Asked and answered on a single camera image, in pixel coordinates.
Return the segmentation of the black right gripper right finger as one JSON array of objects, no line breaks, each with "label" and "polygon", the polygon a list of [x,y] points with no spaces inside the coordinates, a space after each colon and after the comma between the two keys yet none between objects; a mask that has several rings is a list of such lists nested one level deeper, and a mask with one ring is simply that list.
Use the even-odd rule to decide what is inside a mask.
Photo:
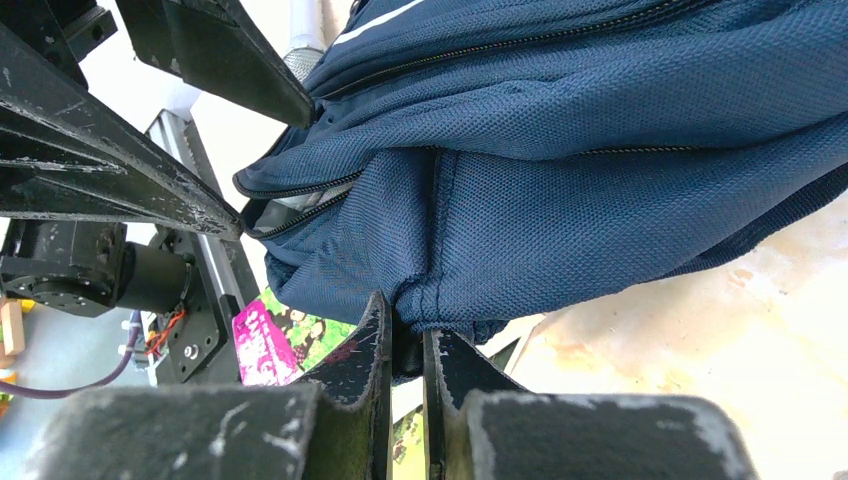
[{"label": "black right gripper right finger", "polygon": [[433,479],[754,479],[736,425],[693,396],[533,393],[462,336],[423,336]]}]

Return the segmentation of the colourful toy blocks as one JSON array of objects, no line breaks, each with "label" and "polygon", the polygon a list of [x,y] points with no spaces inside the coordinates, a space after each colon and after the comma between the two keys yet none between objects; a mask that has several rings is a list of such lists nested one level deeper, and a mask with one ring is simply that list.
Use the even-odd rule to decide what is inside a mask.
[{"label": "colourful toy blocks", "polygon": [[13,366],[26,348],[24,317],[36,303],[30,299],[1,299],[1,381],[15,384]]}]

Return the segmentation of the grey marker pen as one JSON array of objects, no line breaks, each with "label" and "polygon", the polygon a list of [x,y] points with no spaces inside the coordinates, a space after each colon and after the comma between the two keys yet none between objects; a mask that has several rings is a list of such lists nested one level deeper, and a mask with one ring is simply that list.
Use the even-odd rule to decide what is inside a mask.
[{"label": "grey marker pen", "polygon": [[326,49],[323,2],[290,1],[289,40],[283,61],[298,81],[303,82],[308,77]]}]

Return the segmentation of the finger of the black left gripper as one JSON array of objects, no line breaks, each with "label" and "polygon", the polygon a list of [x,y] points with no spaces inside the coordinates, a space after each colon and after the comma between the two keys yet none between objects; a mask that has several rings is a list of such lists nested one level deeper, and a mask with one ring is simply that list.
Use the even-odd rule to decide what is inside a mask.
[{"label": "finger of the black left gripper", "polygon": [[141,222],[235,240],[237,213],[210,186],[1,29],[1,214]]},{"label": "finger of the black left gripper", "polygon": [[118,10],[138,60],[289,126],[315,105],[239,1],[125,0]]}]

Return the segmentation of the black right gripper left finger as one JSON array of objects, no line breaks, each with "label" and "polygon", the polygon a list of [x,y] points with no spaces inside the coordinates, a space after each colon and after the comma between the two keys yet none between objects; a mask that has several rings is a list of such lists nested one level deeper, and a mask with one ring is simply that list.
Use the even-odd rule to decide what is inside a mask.
[{"label": "black right gripper left finger", "polygon": [[72,395],[36,441],[40,479],[387,479],[392,310],[381,293],[286,386],[108,387]]}]

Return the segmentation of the navy blue student backpack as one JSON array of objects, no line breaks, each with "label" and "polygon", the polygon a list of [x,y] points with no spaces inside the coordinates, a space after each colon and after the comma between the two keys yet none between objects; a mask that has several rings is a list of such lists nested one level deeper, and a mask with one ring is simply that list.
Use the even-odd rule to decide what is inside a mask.
[{"label": "navy blue student backpack", "polygon": [[235,174],[277,299],[417,332],[729,262],[847,187],[843,1],[363,1]]}]

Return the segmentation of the purple Treehouse book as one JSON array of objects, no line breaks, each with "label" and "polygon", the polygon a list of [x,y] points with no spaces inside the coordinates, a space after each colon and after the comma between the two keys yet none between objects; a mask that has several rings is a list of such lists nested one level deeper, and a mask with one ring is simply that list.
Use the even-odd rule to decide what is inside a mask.
[{"label": "purple Treehouse book", "polygon": [[284,386],[302,375],[286,335],[260,299],[233,318],[232,329],[243,385]]}]

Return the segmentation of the green dark cover book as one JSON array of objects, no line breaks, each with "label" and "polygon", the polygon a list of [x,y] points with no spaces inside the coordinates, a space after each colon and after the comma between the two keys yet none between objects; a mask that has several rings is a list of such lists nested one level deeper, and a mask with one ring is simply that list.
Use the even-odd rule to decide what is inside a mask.
[{"label": "green dark cover book", "polygon": [[270,340],[288,378],[313,368],[355,329],[354,325],[284,305],[269,288],[260,294],[259,300],[270,315]]}]

